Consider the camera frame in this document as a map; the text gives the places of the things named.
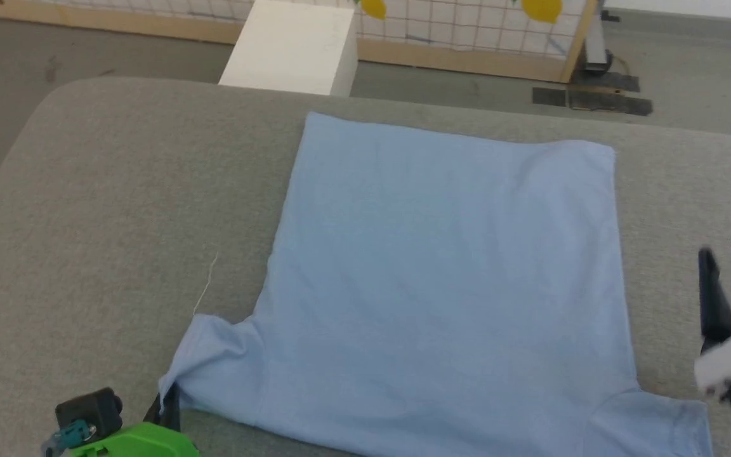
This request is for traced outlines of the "lemon print tiled panel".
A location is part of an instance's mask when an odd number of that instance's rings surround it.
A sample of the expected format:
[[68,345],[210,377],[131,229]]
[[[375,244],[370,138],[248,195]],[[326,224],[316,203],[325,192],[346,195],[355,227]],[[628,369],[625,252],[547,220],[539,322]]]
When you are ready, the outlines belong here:
[[[0,18],[235,44],[256,0],[0,0]],[[604,0],[275,0],[353,15],[361,60],[567,83]]]

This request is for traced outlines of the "light blue t-shirt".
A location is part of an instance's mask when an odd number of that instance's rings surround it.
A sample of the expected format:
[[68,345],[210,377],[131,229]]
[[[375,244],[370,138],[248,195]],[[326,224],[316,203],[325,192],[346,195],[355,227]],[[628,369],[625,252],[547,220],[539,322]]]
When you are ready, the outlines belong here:
[[197,314],[159,392],[385,457],[713,457],[639,387],[616,153],[312,112],[253,314]]

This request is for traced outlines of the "black floor plates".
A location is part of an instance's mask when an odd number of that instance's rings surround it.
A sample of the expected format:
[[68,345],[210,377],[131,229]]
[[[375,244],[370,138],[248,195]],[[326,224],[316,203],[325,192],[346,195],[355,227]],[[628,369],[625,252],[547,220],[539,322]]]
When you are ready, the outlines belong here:
[[577,70],[569,84],[562,88],[534,87],[531,102],[580,110],[580,112],[610,112],[647,117],[654,112],[653,101],[639,98],[640,79],[629,72],[597,72]]

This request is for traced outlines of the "thin white thread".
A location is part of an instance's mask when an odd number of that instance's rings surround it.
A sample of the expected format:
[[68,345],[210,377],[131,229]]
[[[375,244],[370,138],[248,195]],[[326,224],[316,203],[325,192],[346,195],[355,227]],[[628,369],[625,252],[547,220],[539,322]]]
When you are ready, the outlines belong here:
[[216,263],[218,261],[218,257],[220,257],[220,252],[219,251],[216,251],[214,253],[214,257],[211,260],[211,263],[209,264],[209,267],[208,267],[208,270],[207,270],[206,282],[204,284],[204,287],[201,290],[200,295],[199,295],[197,301],[195,301],[194,307],[192,307],[192,315],[197,315],[197,312],[199,310],[200,304],[203,301],[203,299],[205,298],[205,295],[206,295],[209,287],[211,287],[211,283],[213,281],[213,275],[214,275],[214,268],[215,268],[215,265],[216,265]]

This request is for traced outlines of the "white box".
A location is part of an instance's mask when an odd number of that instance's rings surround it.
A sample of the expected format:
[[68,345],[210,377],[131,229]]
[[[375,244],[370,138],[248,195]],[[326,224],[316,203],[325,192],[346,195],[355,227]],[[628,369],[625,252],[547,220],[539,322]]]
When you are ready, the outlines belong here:
[[353,0],[255,0],[218,84],[349,96],[356,19]]

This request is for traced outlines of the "grey metal panel support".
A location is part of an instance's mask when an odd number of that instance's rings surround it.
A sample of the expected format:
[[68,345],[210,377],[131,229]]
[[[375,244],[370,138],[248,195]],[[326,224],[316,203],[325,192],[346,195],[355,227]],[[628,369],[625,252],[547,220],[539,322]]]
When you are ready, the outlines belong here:
[[613,54],[607,49],[603,33],[605,22],[621,23],[621,17],[612,15],[605,7],[606,0],[597,0],[594,16],[589,23],[585,39],[585,63],[583,70],[593,76],[609,72],[613,64]]

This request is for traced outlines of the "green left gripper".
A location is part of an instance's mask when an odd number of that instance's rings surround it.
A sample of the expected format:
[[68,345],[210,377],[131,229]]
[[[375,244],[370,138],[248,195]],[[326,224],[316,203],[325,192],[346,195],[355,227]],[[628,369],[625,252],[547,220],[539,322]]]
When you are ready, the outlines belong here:
[[70,449],[70,457],[200,457],[195,444],[180,432],[180,388],[174,383],[165,395],[156,395],[144,422]]

